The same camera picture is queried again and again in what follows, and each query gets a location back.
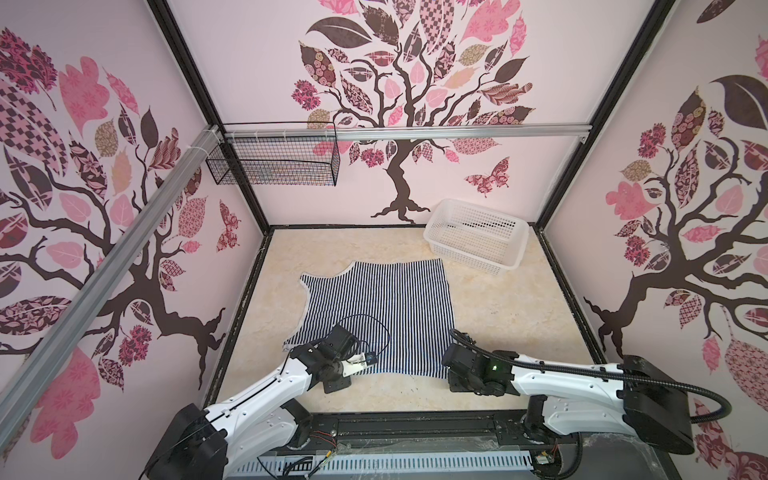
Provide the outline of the blue white striped tank top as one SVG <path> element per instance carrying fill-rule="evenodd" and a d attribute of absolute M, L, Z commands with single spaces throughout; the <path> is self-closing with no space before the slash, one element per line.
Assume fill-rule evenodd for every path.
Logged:
<path fill-rule="evenodd" d="M 378 355 L 370 374 L 444 380 L 442 357 L 455 328 L 451 293 L 440 259 L 353 262 L 331 277 L 303 274 L 303 317 L 283 349 L 320 340 L 341 326 Z"/>

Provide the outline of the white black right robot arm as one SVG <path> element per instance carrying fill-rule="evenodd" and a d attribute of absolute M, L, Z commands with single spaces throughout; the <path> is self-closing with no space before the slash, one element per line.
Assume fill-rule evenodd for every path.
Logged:
<path fill-rule="evenodd" d="M 448 368 L 452 392 L 526 396 L 523 425 L 537 441 L 618 433 L 671 454 L 694 452 L 687 394 L 640 357 L 588 366 L 453 343 L 442 364 Z"/>

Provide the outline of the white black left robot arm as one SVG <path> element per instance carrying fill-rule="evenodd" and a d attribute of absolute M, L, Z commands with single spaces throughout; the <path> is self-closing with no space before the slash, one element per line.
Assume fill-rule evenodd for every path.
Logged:
<path fill-rule="evenodd" d="M 180 409 L 151 454 L 141 479 L 226 479 L 279 447 L 306 443 L 312 415 L 297 398 L 318 384 L 347 388 L 351 376 L 378 363 L 336 325 L 325 337 L 293 347 L 269 375 L 219 403 Z"/>

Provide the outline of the white plastic laundry basket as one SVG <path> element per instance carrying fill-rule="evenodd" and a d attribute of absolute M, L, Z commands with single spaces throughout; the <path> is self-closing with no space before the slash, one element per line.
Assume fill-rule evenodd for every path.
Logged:
<path fill-rule="evenodd" d="M 435 255 L 492 275 L 520 266 L 528 238 L 527 222 L 454 199 L 438 205 L 424 231 Z"/>

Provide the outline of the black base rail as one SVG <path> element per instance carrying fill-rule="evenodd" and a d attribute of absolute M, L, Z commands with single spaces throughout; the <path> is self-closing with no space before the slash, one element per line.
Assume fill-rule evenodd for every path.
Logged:
<path fill-rule="evenodd" d="M 501 445 L 549 445 L 560 437 L 570 440 L 578 432 L 638 436 L 625 423 L 623 414 L 613 418 L 601 412 L 591 420 L 584 412 L 561 411 L 558 416 L 546 416 L 544 404 L 538 401 L 516 410 L 319 414 L 289 401 L 249 426 L 245 424 L 248 417 L 246 412 L 234 412 L 229 417 L 240 422 L 237 431 L 247 440 L 264 440 L 269 432 L 275 432 L 275 448 L 294 449 L 303 448 L 312 439 L 328 443 L 490 436 Z"/>

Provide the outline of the silver aluminium back rail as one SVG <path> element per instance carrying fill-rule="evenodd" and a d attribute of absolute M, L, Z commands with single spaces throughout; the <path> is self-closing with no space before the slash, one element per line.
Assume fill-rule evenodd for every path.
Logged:
<path fill-rule="evenodd" d="M 334 124 L 321 128 L 307 128 L 300 123 L 299 128 L 289 128 L 287 124 L 277 123 L 275 128 L 266 129 L 267 123 L 243 124 L 242 129 L 235 129 L 235 124 L 226 124 L 227 139 L 267 139 L 277 138 L 338 141 L 372 140 L 438 140 L 459 138 L 528 138 L 528 137 L 577 137 L 587 138 L 592 130 L 588 124 L 520 124 L 520 125 L 470 125 L 438 127 L 385 127 L 385 128 L 339 128 Z"/>

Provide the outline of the silver aluminium rail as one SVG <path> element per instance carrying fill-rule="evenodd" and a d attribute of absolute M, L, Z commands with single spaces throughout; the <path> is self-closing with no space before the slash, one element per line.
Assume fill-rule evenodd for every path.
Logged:
<path fill-rule="evenodd" d="M 275 128 L 266 129 L 267 123 L 243 124 L 242 129 L 235 129 L 235 124 L 226 124 L 227 139 L 267 139 L 277 138 L 338 141 L 372 140 L 438 140 L 459 138 L 528 138 L 528 137 L 577 137 L 587 138 L 592 130 L 588 124 L 520 124 L 520 125 L 470 125 L 438 127 L 385 127 L 385 128 L 339 128 L 334 124 L 321 128 L 307 128 L 300 123 L 299 128 L 289 128 L 287 124 L 277 123 Z"/>
<path fill-rule="evenodd" d="M 182 193 L 196 169 L 220 141 L 220 127 L 206 126 L 166 177 L 136 220 L 106 255 L 102 265 L 72 299 L 58 322 L 44 336 L 1 392 L 1 446 L 6 447 L 61 370 L 88 327 L 109 300 L 162 218 Z"/>

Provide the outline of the silver aluminium left rail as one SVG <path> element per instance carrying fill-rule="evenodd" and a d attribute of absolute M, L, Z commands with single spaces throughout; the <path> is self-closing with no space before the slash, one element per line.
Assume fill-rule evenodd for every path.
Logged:
<path fill-rule="evenodd" d="M 162 218 L 182 193 L 196 169 L 220 141 L 220 127 L 206 126 L 166 177 L 136 220 L 106 255 L 102 265 L 72 299 L 58 322 L 44 336 L 1 392 L 1 446 L 6 447 L 61 370 L 88 327 L 109 300 Z"/>

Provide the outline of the black right frame post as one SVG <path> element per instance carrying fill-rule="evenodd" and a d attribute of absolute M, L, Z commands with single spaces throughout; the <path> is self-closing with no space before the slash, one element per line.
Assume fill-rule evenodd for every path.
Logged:
<path fill-rule="evenodd" d="M 537 234 L 543 235 L 552 221 L 558 207 L 574 181 L 577 173 L 585 163 L 588 154 L 596 144 L 603 129 L 608 124 L 611 116 L 629 88 L 632 80 L 639 71 L 642 62 L 651 51 L 657 37 L 663 30 L 670 15 L 677 7 L 677 1 L 656 0 L 643 20 L 640 28 L 633 38 L 627 53 L 620 63 L 608 88 L 589 122 L 591 127 L 584 140 L 580 140 L 573 153 L 565 163 L 564 168 L 557 177 L 552 191 L 549 193 L 542 212 L 533 224 Z"/>

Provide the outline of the black metal frame post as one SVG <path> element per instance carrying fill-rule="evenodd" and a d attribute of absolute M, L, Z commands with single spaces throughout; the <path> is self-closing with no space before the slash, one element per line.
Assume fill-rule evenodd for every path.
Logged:
<path fill-rule="evenodd" d="M 193 58 L 192 52 L 172 11 L 170 2 L 166 0 L 148 0 L 147 5 L 171 50 L 204 120 L 207 124 L 215 126 L 222 135 L 225 135 L 227 130 L 224 122 Z M 223 144 L 224 159 L 227 161 L 232 178 L 240 188 L 246 205 L 259 230 L 264 236 L 267 236 L 271 231 L 271 225 L 257 199 L 253 187 L 246 180 L 245 171 L 242 168 L 240 159 L 226 140 L 221 140 L 221 143 Z"/>

